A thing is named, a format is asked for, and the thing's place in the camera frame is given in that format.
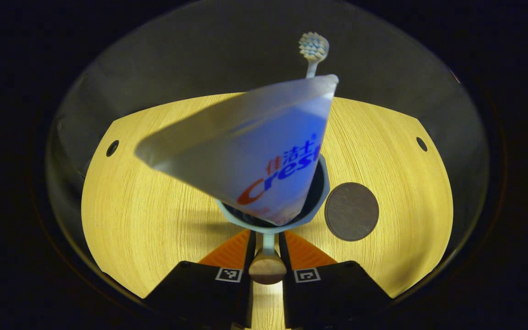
hole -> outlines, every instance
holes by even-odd
[[[425,142],[423,142],[421,138],[417,137],[417,143],[419,144],[421,149],[423,149],[424,152],[427,151],[427,145],[425,145]]]
[[[119,145],[119,140],[115,140],[112,142],[111,145],[109,145],[109,148],[107,148],[107,157],[111,156],[114,152],[116,152],[117,146]]]
[[[325,202],[325,223],[340,240],[359,241],[376,227],[379,205],[374,194],[356,182],[335,187]]]

black background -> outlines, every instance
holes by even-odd
[[[505,200],[485,242],[453,278],[390,315],[385,327],[528,328],[528,2],[358,4],[470,71],[496,103],[507,140]],[[0,328],[143,322],[88,286],[48,242],[28,188],[30,132],[48,129],[42,109],[56,107],[106,46],[174,5],[0,2]]]

toothbrush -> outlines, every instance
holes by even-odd
[[[327,58],[329,42],[317,32],[303,33],[299,40],[300,53],[308,61],[307,78],[315,77],[317,65]]]

toothbrush handle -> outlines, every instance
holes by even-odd
[[[319,62],[317,61],[309,61],[308,68],[307,68],[307,78],[315,77],[315,72],[317,71],[318,64]]]

